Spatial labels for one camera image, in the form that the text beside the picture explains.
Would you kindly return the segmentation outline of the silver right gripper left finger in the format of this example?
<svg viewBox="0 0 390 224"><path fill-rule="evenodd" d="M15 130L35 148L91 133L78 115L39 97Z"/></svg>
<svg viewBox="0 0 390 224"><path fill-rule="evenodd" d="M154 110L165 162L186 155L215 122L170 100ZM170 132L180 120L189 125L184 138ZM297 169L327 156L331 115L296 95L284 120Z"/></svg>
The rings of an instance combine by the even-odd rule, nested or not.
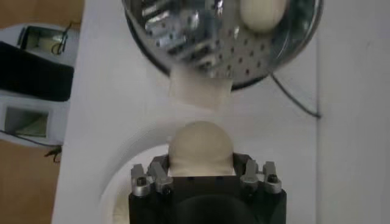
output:
<svg viewBox="0 0 390 224"><path fill-rule="evenodd" d="M161 195L169 195L173 191L173 177L168 175L168 155L156 156L150 163L147 172L141 164L132 167L131 186L132 195L147 197L153 192Z"/></svg>

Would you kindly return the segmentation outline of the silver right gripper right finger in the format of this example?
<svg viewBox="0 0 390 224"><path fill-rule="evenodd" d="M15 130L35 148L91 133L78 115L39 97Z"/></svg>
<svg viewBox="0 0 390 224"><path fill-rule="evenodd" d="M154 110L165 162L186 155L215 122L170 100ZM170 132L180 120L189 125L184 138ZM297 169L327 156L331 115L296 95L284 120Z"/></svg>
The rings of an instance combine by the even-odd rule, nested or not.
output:
<svg viewBox="0 0 390 224"><path fill-rule="evenodd" d="M256 192L260 184L268 194L282 192L282 182L278 178L275 162L266 161L260 170L258 163L249 155L234 153L233 167L241 185L248 187L252 192Z"/></svg>

